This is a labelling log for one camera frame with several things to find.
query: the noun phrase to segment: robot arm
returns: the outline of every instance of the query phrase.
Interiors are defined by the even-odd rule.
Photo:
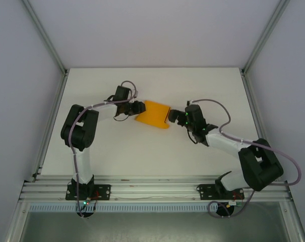
[[[185,126],[197,143],[220,149],[240,160],[241,169],[228,171],[215,181],[219,194],[248,187],[261,191],[283,175],[282,166],[272,151],[245,144],[241,138],[237,142],[224,137],[217,126],[206,123],[196,104],[188,105],[185,112],[171,110],[168,119],[172,123],[177,120],[178,125]],[[269,146],[264,139],[258,139],[254,143]]]
[[[121,113],[126,115],[136,115],[144,112],[145,104],[139,101],[129,102],[129,94],[132,93],[130,88],[118,86],[116,93],[111,95],[111,102],[117,101],[118,103],[105,103],[104,105],[94,107],[86,110],[80,117],[74,127],[71,142],[76,153],[76,165],[78,168],[79,178],[79,197],[80,200],[88,200],[94,195],[94,175],[91,170],[90,164],[90,151],[89,147],[94,141],[97,123],[108,118],[116,117]],[[60,137],[64,140],[65,145],[69,146],[69,134],[75,120],[84,107],[80,105],[73,105],[63,125]],[[71,181],[69,192],[76,194],[77,189],[77,175],[74,167],[74,176]]]

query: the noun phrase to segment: glass panel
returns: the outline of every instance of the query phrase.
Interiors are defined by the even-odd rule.
[[[216,219],[206,213],[30,212],[22,242],[199,242],[289,241],[279,203],[250,203],[238,217]]]

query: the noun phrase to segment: yellow object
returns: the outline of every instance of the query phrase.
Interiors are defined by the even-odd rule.
[[[136,117],[136,121],[144,124],[152,125],[161,129],[168,129],[169,124],[166,123],[170,106],[157,102],[145,101],[146,111]]]

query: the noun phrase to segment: black mounting bracket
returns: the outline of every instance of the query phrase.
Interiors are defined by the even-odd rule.
[[[110,194],[111,194],[111,185],[94,184],[94,189],[93,189],[91,200],[108,201],[108,200],[110,200]],[[80,189],[79,197],[80,197],[80,200],[86,200],[88,198],[88,194],[82,193],[81,189]],[[68,201],[77,200],[76,189],[75,189],[75,186],[73,186],[72,184],[67,186],[65,199]]]
[[[196,190],[199,192],[201,200],[243,200],[243,189],[235,189],[220,194],[215,188],[215,184],[200,184]]]

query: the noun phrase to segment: red wire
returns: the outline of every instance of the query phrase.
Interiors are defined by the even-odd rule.
[[[241,200],[243,202],[243,197],[240,194],[237,194],[236,192],[233,192],[233,196],[234,196],[234,201],[236,200],[236,197],[238,196],[239,198],[241,198]]]
[[[99,196],[98,191],[96,191],[96,197],[95,198],[91,198],[91,199],[98,199],[98,196]]]

